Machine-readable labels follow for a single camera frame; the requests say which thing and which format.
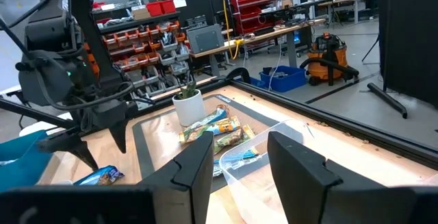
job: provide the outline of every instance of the white cable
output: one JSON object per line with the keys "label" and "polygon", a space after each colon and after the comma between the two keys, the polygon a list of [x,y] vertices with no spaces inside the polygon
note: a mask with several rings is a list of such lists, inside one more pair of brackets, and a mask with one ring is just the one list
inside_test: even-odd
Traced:
{"label": "white cable", "polygon": [[244,65],[243,67],[245,68],[245,60],[246,60],[246,45],[244,45]]}
{"label": "white cable", "polygon": [[272,78],[274,77],[274,74],[275,74],[276,70],[278,69],[278,67],[279,67],[279,65],[280,65],[280,60],[281,60],[281,38],[280,38],[279,47],[280,47],[279,61],[276,63],[275,70],[274,70],[274,72],[272,73],[271,78],[269,79],[268,90],[272,90],[272,88],[271,88]]}

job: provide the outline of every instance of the orange shop vacuum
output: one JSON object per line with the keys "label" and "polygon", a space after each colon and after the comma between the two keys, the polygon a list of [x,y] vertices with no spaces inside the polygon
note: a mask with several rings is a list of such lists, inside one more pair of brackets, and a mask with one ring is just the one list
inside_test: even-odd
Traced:
{"label": "orange shop vacuum", "polygon": [[318,36],[309,50],[309,59],[305,60],[300,68],[307,65],[306,74],[310,75],[309,84],[317,86],[322,81],[328,81],[333,85],[334,79],[343,78],[345,81],[357,78],[358,70],[348,66],[347,45],[338,36],[324,32]]}

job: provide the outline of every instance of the succulent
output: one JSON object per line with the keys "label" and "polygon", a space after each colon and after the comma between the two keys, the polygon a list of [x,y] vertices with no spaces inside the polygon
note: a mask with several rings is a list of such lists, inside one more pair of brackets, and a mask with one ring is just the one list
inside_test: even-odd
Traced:
{"label": "succulent", "polygon": [[188,84],[186,88],[181,88],[181,92],[177,94],[178,99],[184,100],[190,97],[194,97],[197,93],[196,82]]}

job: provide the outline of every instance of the white pot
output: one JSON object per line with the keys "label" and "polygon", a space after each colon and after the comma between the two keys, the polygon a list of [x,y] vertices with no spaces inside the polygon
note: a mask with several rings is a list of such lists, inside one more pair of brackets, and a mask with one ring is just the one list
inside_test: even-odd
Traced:
{"label": "white pot", "polygon": [[196,91],[198,94],[184,100],[175,99],[176,95],[172,98],[179,123],[183,126],[189,126],[207,116],[205,114],[203,96],[199,90]]}

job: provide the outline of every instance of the potted plant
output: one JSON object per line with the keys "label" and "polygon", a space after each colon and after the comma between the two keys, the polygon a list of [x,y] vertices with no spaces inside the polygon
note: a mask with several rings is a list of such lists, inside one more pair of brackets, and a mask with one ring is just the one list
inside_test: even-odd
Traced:
{"label": "potted plant", "polygon": [[181,92],[176,94],[172,101],[178,114],[179,123],[183,126],[189,126],[206,116],[203,96],[200,90],[196,89],[195,81],[185,88],[181,87]]}

